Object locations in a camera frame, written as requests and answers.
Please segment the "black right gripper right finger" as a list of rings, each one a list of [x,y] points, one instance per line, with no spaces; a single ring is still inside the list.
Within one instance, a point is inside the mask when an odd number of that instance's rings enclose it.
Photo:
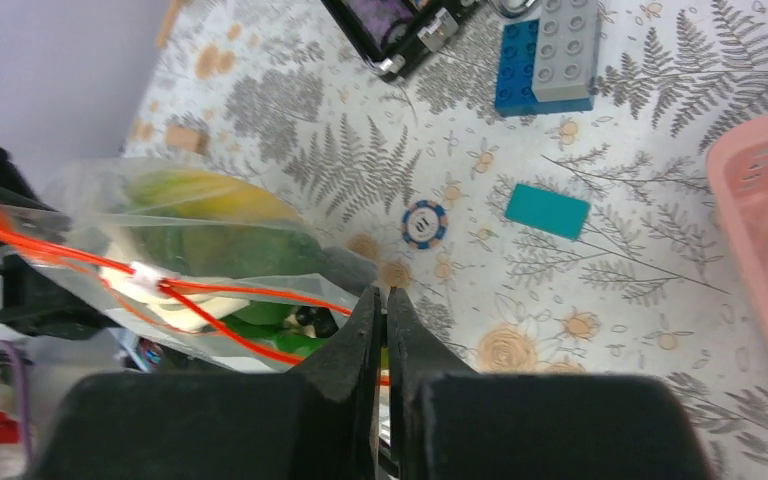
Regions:
[[[391,452],[403,479],[710,479],[678,398],[618,374],[481,374],[387,300]]]

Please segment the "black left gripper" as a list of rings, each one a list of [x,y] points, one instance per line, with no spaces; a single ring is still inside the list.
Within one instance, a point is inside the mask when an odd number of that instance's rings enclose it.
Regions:
[[[46,210],[0,146],[0,204]],[[87,340],[117,324],[15,253],[0,259],[0,324],[31,337]]]

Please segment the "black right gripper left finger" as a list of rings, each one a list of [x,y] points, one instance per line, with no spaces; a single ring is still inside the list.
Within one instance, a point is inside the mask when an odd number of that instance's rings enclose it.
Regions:
[[[61,402],[30,479],[372,479],[381,295],[283,373],[105,373]]]

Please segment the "green toy cabbage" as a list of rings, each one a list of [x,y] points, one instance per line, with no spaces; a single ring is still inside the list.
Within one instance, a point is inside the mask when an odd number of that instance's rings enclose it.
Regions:
[[[318,273],[319,242],[298,230],[263,226],[185,225],[131,230],[143,257],[191,277],[245,279]]]

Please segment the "yellow toy banana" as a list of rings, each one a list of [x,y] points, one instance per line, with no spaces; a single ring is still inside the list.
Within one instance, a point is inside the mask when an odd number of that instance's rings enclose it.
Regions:
[[[276,195],[243,180],[202,170],[149,172],[130,180],[125,193],[142,211],[176,218],[240,224],[302,221]]]

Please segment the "clear zip bag orange zipper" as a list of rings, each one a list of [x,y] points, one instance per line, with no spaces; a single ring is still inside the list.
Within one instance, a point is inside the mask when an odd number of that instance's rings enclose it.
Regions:
[[[271,192],[148,158],[75,164],[43,195],[1,161],[0,248],[0,323],[120,327],[237,371],[297,365],[378,277]]]

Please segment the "dark toy grape bunch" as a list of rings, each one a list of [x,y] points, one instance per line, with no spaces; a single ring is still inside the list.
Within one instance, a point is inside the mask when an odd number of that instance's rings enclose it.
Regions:
[[[330,338],[339,330],[329,309],[311,306],[295,308],[284,320],[284,326],[294,333],[318,339]]]

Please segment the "green toy chili pepper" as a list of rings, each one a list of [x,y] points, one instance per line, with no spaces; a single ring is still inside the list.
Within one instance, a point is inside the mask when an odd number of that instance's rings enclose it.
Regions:
[[[292,332],[284,320],[299,306],[252,301],[221,321],[234,333],[253,341],[271,343],[277,350],[306,357],[329,338],[310,338]]]

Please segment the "white toy garlic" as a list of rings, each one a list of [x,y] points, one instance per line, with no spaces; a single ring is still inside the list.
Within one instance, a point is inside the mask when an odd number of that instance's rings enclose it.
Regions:
[[[129,280],[127,274],[117,269],[102,266],[99,268],[99,275],[118,294],[146,307],[161,323],[170,328],[194,333],[209,326],[206,320],[178,300],[148,290],[141,290]],[[216,320],[221,320],[250,304],[250,301],[246,299],[202,293],[185,294],[185,297]]]

